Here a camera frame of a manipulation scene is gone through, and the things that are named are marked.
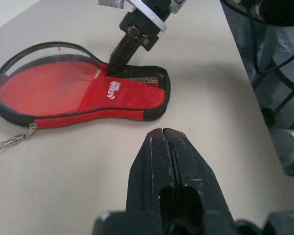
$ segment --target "zipper pull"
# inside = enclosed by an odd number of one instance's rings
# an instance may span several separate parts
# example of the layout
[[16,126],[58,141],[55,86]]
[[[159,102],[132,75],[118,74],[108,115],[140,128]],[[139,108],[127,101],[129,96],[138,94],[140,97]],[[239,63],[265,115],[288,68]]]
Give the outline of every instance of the zipper pull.
[[35,133],[37,129],[38,126],[35,123],[31,123],[29,125],[29,130],[26,133],[16,135],[6,141],[0,142],[0,153],[3,152],[5,149],[18,144],[19,142],[27,140],[31,135]]

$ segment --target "beige table surface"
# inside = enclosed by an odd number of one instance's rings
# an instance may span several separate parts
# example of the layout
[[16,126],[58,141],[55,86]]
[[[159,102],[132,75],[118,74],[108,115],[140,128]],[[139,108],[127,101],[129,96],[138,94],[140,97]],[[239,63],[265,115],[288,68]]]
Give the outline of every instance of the beige table surface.
[[[31,45],[80,44],[108,61],[127,9],[43,0],[0,28],[0,66]],[[128,172],[147,132],[184,132],[214,170],[235,219],[261,225],[294,201],[218,0],[188,0],[150,52],[171,100],[153,122],[100,119],[39,130],[0,155],[0,235],[89,235],[96,216],[125,208]],[[26,128],[0,117],[0,141]]]

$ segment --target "red fabric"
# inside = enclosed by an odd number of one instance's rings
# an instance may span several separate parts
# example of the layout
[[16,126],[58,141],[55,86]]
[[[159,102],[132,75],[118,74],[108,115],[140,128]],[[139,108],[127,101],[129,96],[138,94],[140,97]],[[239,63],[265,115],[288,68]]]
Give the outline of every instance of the red fabric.
[[0,101],[18,113],[52,116],[77,112],[97,66],[81,61],[29,68],[0,88]]
[[[119,90],[109,93],[113,82],[120,84]],[[160,88],[102,75],[94,81],[92,88],[93,90],[87,91],[79,112],[105,107],[152,109],[159,106],[165,98],[165,92]]]
[[80,114],[71,117],[36,119],[35,123],[39,128],[55,128],[72,125],[78,122],[90,121],[96,118],[129,118],[133,120],[143,120],[143,111],[129,110],[101,110],[88,114]]

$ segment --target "mesh pocket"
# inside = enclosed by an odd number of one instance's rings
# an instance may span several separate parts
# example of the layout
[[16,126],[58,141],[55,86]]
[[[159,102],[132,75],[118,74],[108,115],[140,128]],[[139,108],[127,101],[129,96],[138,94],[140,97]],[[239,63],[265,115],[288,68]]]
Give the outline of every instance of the mesh pocket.
[[137,68],[127,68],[113,76],[138,82],[141,84],[157,87],[164,90],[165,76],[155,71],[149,71]]

